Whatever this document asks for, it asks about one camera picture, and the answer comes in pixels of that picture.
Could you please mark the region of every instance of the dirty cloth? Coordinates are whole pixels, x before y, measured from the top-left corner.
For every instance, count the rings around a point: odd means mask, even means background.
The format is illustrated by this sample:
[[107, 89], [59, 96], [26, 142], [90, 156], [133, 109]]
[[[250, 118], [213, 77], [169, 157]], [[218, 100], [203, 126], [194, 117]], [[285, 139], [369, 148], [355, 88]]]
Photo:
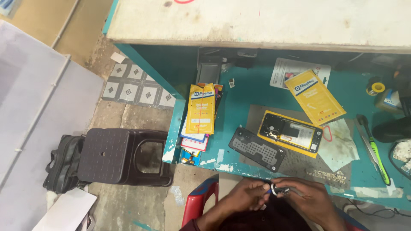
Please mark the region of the dirty cloth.
[[333, 172], [360, 159], [344, 119], [323, 125], [323, 138], [318, 154]]

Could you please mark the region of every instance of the teal wooden desk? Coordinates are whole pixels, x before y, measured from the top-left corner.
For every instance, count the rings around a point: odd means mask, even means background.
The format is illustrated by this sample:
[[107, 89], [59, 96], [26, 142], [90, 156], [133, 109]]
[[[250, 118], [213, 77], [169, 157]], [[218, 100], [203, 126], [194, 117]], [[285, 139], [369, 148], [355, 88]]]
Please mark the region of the teal wooden desk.
[[[110, 37], [110, 24], [116, 12], [117, 0], [113, 4], [112, 11], [107, 19], [104, 33]], [[164, 150], [163, 161], [177, 163], [180, 157], [181, 139], [178, 137], [179, 131], [187, 111], [189, 86], [195, 83], [197, 51], [199, 44], [189, 44], [192, 46], [170, 46], [161, 43], [153, 45], [155, 42], [144, 42], [141, 44], [138, 39], [121, 40], [113, 39], [116, 46], [155, 81], [163, 86], [175, 98], [173, 117], [170, 125], [167, 144]], [[253, 68], [232, 67], [228, 72], [222, 73], [219, 84], [224, 86], [224, 97], [219, 106], [217, 119], [215, 121], [215, 133], [209, 139], [207, 151], [201, 155], [201, 161], [207, 162], [217, 159], [219, 150], [224, 150], [224, 158], [217, 168], [217, 171], [227, 171], [232, 174], [250, 176], [255, 178], [270, 179], [281, 176], [281, 174], [271, 173], [255, 166], [250, 166], [239, 162], [239, 153], [228, 147], [232, 135], [239, 125], [245, 126], [249, 107], [251, 104], [276, 107], [294, 111], [302, 111], [301, 107], [292, 94], [285, 89], [271, 87], [269, 81], [274, 68], [275, 60], [280, 58], [292, 59], [289, 55], [300, 57], [298, 60], [334, 66], [339, 60], [353, 57], [353, 53], [331, 51], [298, 51], [298, 50], [259, 50]], [[394, 70], [379, 65], [369, 65], [367, 67], [345, 69], [344, 71], [331, 71], [328, 89], [343, 106], [347, 114], [342, 118], [354, 118], [356, 114], [363, 114], [370, 120], [370, 127], [383, 121], [391, 119], [391, 114], [380, 111], [374, 106], [374, 97], [365, 92], [365, 86], [369, 78], [377, 75], [383, 78], [386, 87], [391, 86], [390, 78]], [[235, 79], [235, 87], [228, 86], [228, 80]], [[351, 187], [367, 187], [373, 190], [386, 190], [379, 173], [374, 169], [366, 154], [358, 131], [354, 131], [354, 141], [358, 149], [360, 160], [352, 162]], [[391, 144], [377, 142], [383, 164], [390, 177], [393, 179], [396, 190], [394, 198], [386, 197], [386, 193], [378, 198], [358, 196], [353, 190], [330, 191], [330, 194], [338, 195], [356, 200], [368, 201], [384, 206], [411, 210], [411, 182], [401, 175], [391, 165], [388, 160], [388, 150]], [[204, 164], [199, 167], [214, 169], [214, 163]]]

